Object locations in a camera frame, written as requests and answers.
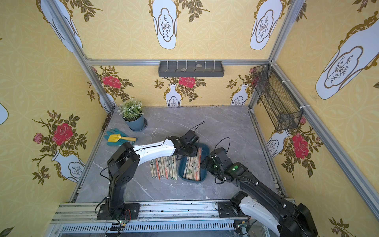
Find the teal plastic storage box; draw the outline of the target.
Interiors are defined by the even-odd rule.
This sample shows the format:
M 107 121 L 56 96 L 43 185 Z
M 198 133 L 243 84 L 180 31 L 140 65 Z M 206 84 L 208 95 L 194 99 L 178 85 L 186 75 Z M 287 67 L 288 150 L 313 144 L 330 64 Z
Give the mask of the teal plastic storage box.
M 197 155 L 195 157 L 181 156 L 178 167 L 179 177 L 184 181 L 192 183 L 201 183 L 205 180 L 207 171 L 200 167 L 200 163 L 209 153 L 209 147 L 206 144 L 200 143 L 197 145 Z

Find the green label chopsticks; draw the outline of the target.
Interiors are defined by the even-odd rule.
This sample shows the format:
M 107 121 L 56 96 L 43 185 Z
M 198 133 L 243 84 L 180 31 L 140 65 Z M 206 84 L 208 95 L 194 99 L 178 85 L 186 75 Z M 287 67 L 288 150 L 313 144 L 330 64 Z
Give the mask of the green label chopsticks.
M 171 157 L 165 158 L 165 172 L 166 172 L 166 178 L 167 179 L 173 179 L 172 158 Z

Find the green tip chopsticks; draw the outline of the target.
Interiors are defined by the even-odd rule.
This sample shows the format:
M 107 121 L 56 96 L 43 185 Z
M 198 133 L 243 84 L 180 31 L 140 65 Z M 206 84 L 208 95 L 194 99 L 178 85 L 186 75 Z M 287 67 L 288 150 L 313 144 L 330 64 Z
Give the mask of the green tip chopsticks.
M 173 179 L 178 180 L 176 157 L 172 157 L 172 174 Z

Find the red striped chopsticks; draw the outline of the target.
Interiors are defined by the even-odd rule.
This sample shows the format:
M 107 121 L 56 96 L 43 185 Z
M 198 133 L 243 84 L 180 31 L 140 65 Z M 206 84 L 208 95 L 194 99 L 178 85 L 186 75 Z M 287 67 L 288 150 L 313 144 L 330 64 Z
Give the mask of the red striped chopsticks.
M 159 159 L 155 159 L 156 162 L 156 171 L 157 171 L 157 178 L 161 179 L 161 172 L 160 172 L 160 165 L 159 165 Z

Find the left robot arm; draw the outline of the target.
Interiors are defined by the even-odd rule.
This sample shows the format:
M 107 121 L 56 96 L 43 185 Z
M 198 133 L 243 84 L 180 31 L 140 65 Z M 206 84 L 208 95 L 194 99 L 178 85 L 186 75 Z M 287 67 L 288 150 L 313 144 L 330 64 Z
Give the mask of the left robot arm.
M 196 156 L 195 144 L 198 140 L 197 135 L 184 135 L 169 136 L 161 142 L 148 145 L 122 144 L 108 160 L 106 167 L 110 184 L 105 205 L 110 216 L 120 217 L 125 212 L 123 196 L 126 184 L 134 177 L 139 165 L 166 156 Z

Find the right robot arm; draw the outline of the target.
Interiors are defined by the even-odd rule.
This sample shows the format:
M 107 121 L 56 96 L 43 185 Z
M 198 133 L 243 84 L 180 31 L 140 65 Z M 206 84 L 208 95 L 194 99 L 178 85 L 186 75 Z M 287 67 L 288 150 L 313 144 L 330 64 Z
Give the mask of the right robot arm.
M 216 179 L 233 183 L 241 191 L 234 203 L 243 214 L 267 226 L 279 237 L 316 237 L 318 230 L 311 211 L 302 203 L 296 205 L 278 195 L 241 163 L 232 163 L 219 155 L 206 157 L 201 167 Z

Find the potted green plant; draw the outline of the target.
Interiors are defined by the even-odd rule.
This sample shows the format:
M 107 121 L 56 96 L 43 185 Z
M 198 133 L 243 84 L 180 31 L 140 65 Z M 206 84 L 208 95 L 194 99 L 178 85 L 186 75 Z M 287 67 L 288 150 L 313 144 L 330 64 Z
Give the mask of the potted green plant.
M 142 131 L 146 127 L 142 102 L 131 99 L 121 104 L 118 112 L 132 131 Z

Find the green garden glove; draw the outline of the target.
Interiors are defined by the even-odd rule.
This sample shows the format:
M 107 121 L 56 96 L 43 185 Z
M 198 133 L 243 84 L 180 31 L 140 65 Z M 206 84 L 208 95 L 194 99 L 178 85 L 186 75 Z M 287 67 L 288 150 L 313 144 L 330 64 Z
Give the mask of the green garden glove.
M 110 129 L 104 136 L 104 138 L 107 140 L 108 146 L 121 146 L 122 144 L 129 142 L 129 140 L 125 140 L 119 137 L 127 137 L 127 134 L 117 128 Z

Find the yellow hand trowel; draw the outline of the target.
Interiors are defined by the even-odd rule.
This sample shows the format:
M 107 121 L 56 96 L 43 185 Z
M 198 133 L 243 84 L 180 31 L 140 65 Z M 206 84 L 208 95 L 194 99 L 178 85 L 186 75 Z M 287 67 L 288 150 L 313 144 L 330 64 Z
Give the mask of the yellow hand trowel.
M 121 136 L 120 134 L 112 134 L 109 136 L 108 138 L 108 142 L 112 142 L 112 143 L 115 143 L 119 140 L 126 140 L 126 141 L 131 141 L 131 142 L 136 142 L 137 141 L 137 138 L 133 138 L 133 137 L 123 137 Z

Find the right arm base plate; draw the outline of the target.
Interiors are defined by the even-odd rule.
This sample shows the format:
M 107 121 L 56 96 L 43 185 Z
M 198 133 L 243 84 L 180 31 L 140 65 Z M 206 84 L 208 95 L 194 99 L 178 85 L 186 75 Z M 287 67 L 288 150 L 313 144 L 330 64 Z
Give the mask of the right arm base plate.
M 240 207 L 231 201 L 218 201 L 214 205 L 220 218 L 250 218 Z

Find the grey wall shelf tray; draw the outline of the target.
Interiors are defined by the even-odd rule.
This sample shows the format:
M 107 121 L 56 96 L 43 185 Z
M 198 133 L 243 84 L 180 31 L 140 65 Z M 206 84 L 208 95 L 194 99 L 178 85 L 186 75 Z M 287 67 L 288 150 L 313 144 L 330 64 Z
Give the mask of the grey wall shelf tray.
M 166 60 L 160 61 L 158 74 L 163 77 L 223 77 L 225 68 L 217 60 Z

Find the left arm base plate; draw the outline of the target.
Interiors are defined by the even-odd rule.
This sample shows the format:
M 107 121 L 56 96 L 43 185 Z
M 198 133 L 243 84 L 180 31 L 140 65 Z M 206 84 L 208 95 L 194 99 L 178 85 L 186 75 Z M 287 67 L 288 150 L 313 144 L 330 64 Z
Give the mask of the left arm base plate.
M 100 206 L 96 220 L 136 220 L 140 211 L 139 203 L 125 203 L 118 208 L 108 208 L 106 204 Z

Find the aluminium front rail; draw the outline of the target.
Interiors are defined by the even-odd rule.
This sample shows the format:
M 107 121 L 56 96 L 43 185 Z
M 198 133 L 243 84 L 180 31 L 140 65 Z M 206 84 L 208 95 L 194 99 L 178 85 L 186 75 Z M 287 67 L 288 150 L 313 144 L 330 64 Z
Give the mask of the aluminium front rail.
M 277 236 L 256 219 L 220 218 L 214 205 L 222 200 L 169 200 L 127 202 L 139 203 L 136 220 L 96 220 L 95 203 L 59 205 L 45 233 L 47 237 L 63 234 L 126 234 L 170 231 L 238 230 L 245 234 L 249 226 L 258 225 L 264 236 Z

